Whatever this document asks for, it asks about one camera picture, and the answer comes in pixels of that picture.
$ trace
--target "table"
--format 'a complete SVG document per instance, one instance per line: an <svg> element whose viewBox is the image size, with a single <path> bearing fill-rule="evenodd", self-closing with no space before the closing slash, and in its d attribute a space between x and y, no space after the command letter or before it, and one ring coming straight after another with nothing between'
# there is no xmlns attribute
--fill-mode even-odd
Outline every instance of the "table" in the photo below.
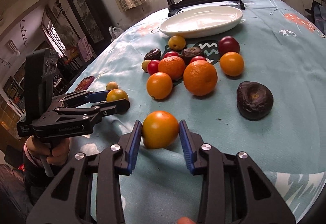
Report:
<svg viewBox="0 0 326 224"><path fill-rule="evenodd" d="M167 18L167 9L148 16L111 43L69 91L93 75L89 90L104 90L108 82L116 81L128 93L131 107L125 115L104 118L89 137L72 139L71 155L99 153L118 142L119 135L130 132L135 120L143 122L150 112L165 110L179 121L185 119L190 131L220 151L248 152L298 222L326 182L326 152L321 147L326 144L326 39L280 0L243 2L243 20L234 29L187 40L188 47L201 47L216 67L217 88L207 98L194 98L183 83L163 102L146 92L148 74L142 71L141 62L151 49L167 51L169 38L157 30ZM238 79L227 78L218 63L217 43L227 35L240 42L245 60L245 72ZM236 90L242 81L260 82L273 93L273 110L263 120L251 122L238 113ZM184 215L195 220L201 181L187 171L179 139L160 150L147 150L141 144L133 174L120 177L126 223L176 223Z"/></svg>

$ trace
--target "oval plate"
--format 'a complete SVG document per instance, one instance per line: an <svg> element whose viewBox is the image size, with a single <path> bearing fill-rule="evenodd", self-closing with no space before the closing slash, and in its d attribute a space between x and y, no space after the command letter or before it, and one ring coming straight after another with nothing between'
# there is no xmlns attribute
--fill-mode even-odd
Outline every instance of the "oval plate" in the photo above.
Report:
<svg viewBox="0 0 326 224"><path fill-rule="evenodd" d="M164 21L159 30L168 36L200 38L226 32L239 24L243 12L230 6L194 8Z"/></svg>

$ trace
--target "red fruit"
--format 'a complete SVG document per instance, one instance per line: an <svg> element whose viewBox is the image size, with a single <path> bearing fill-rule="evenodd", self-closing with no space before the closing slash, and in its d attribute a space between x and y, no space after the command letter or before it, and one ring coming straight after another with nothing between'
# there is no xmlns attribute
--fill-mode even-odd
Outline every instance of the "red fruit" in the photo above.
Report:
<svg viewBox="0 0 326 224"><path fill-rule="evenodd" d="M175 51L170 51L170 52L167 52L163 58L167 58L167 57L178 57L179 56L179 53L178 52L175 52Z"/></svg>
<svg viewBox="0 0 326 224"><path fill-rule="evenodd" d="M197 60L204 60L204 61L206 61L206 58L205 58L205 57L202 57L202 56L200 56L200 55L198 55L198 56L196 56L196 57L193 57L193 58L190 60L190 63L195 62L195 61L197 61Z"/></svg>
<svg viewBox="0 0 326 224"><path fill-rule="evenodd" d="M231 36L226 36L218 43L218 52L224 55L228 52L240 53L240 44Z"/></svg>
<svg viewBox="0 0 326 224"><path fill-rule="evenodd" d="M153 75L159 71L159 60L152 60L151 62L148 63L147 65L147 72L150 75Z"/></svg>

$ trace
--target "dark purple fruit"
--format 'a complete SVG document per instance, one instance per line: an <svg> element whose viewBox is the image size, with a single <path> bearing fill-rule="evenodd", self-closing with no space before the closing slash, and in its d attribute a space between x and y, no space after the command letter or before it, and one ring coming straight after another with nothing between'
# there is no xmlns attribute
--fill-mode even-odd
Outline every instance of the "dark purple fruit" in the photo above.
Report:
<svg viewBox="0 0 326 224"><path fill-rule="evenodd" d="M237 89L238 110L250 121L257 121L268 115L273 103L271 91L258 82L245 81L240 83Z"/></svg>
<svg viewBox="0 0 326 224"><path fill-rule="evenodd" d="M150 50L144 57L144 60L161 60L161 50L158 48Z"/></svg>
<svg viewBox="0 0 326 224"><path fill-rule="evenodd" d="M203 51L199 47L190 47L182 50L181 58L184 60L185 64L188 65L196 56L204 56Z"/></svg>

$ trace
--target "human hand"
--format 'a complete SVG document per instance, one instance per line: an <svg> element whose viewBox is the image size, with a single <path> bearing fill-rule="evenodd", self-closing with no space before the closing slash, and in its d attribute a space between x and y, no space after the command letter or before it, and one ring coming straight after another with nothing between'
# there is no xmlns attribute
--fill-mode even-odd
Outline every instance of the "human hand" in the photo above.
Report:
<svg viewBox="0 0 326 224"><path fill-rule="evenodd" d="M26 148L29 153L35 157L39 158L40 155L48 156L46 161L48 164L53 164L55 166L61 166L66 163L69 154L69 143L70 138L63 139L59 145L53 148L52 152L50 149L40 142L34 136L30 136L26 141Z"/></svg>
<svg viewBox="0 0 326 224"><path fill-rule="evenodd" d="M195 224L195 222L184 216L178 220L177 224Z"/></svg>

